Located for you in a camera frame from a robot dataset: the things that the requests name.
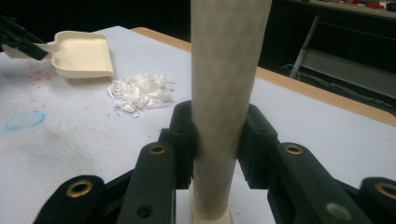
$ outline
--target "clamp jaw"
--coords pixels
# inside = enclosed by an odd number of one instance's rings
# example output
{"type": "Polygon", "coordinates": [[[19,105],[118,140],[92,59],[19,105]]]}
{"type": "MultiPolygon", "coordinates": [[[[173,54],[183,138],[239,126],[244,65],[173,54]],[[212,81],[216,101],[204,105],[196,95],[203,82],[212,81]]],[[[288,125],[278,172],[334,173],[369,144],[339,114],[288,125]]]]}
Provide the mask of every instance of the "clamp jaw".
{"type": "Polygon", "coordinates": [[[43,40],[30,34],[25,28],[0,12],[0,46],[8,45],[36,60],[42,60],[48,53],[34,43],[45,44],[43,40]]]}

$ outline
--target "brass insert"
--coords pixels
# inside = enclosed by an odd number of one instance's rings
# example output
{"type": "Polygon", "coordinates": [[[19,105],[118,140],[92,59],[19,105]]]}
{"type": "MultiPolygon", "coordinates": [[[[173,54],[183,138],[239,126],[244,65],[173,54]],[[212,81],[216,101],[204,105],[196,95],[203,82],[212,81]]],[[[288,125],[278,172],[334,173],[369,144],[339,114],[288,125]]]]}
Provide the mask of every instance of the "brass insert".
{"type": "Polygon", "coordinates": [[[300,147],[297,146],[286,146],[285,150],[294,155],[300,155],[304,152],[300,147]]]}
{"type": "Polygon", "coordinates": [[[151,147],[148,151],[150,154],[153,154],[153,155],[163,154],[166,151],[166,147],[154,146],[154,147],[151,147]]]}
{"type": "Polygon", "coordinates": [[[391,198],[391,199],[396,199],[396,186],[388,184],[388,183],[377,183],[375,184],[376,190],[378,192],[382,193],[383,195],[391,198]]]}
{"type": "Polygon", "coordinates": [[[89,193],[92,187],[91,181],[82,179],[71,184],[66,191],[66,195],[70,198],[78,198],[89,193]]]}

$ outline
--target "plastic scoop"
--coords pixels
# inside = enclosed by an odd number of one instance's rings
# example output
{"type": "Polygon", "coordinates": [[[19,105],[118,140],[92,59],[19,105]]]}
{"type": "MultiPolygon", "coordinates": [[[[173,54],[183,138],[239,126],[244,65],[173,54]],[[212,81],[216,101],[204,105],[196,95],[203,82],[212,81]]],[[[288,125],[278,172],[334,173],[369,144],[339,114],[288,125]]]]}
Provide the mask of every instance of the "plastic scoop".
{"type": "MultiPolygon", "coordinates": [[[[113,77],[113,66],[104,35],[63,31],[55,35],[53,44],[37,44],[47,51],[56,72],[62,77],[113,77]]],[[[10,58],[30,58],[26,54],[3,45],[10,58]]]]}

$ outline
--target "cream plastic base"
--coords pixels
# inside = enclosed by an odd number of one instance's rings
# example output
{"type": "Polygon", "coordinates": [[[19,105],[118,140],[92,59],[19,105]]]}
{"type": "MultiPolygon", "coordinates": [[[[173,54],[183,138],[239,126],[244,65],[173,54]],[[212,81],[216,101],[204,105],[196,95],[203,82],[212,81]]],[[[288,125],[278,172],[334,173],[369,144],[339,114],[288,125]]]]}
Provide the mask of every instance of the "cream plastic base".
{"type": "MultiPolygon", "coordinates": [[[[104,35],[64,31],[56,34],[54,44],[37,44],[47,51],[56,72],[62,77],[113,77],[113,66],[104,35]]],[[[26,54],[2,46],[10,58],[30,58],[26,54]]]]}
{"type": "Polygon", "coordinates": [[[227,206],[227,210],[224,215],[218,219],[205,219],[200,216],[199,212],[197,212],[194,208],[193,203],[193,187],[190,186],[190,210],[191,210],[191,224],[233,224],[233,212],[230,204],[227,206]]]}

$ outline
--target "white table surface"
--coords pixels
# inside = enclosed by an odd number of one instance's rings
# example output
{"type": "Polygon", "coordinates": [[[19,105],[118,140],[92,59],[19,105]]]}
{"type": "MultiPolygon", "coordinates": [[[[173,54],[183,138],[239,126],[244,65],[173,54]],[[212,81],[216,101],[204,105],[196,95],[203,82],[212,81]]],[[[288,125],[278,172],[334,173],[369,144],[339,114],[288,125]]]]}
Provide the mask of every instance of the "white table surface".
{"type": "MultiPolygon", "coordinates": [[[[105,182],[135,166],[142,146],[169,126],[173,107],[191,98],[191,55],[121,27],[106,36],[115,80],[163,74],[174,103],[137,119],[113,111],[111,78],[67,79],[49,60],[0,53],[0,223],[32,223],[64,181],[98,175],[105,182]]],[[[280,141],[308,147],[333,177],[358,188],[366,176],[396,179],[396,127],[256,78],[251,97],[280,141]]],[[[186,190],[177,191],[177,223],[189,223],[186,190]]],[[[250,190],[236,167],[230,203],[235,223],[274,223],[265,190],[250,190]]]]}

